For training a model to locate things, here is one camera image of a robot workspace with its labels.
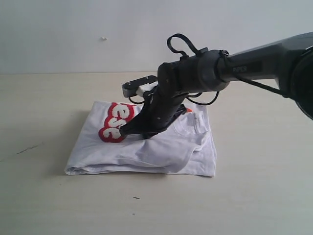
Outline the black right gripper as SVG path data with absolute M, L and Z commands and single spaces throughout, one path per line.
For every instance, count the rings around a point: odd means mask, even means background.
M 162 94 L 159 87 L 146 91 L 143 96 L 144 105 L 140 113 L 132 120 L 121 126 L 121 136 L 141 135 L 148 140 L 163 134 L 165 130 L 182 114 L 186 112 L 182 104 L 187 94 Z

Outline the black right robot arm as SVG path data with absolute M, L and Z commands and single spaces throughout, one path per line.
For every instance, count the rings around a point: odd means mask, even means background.
M 309 118 L 313 116 L 313 35 L 304 33 L 236 54 L 226 50 L 197 49 L 176 34 L 193 51 L 165 62 L 156 76 L 123 84 L 127 98 L 143 97 L 143 108 L 120 127 L 122 136 L 141 134 L 148 139 L 165 131 L 186 112 L 185 99 L 204 92 L 219 93 L 231 81 L 242 81 L 295 101 Z

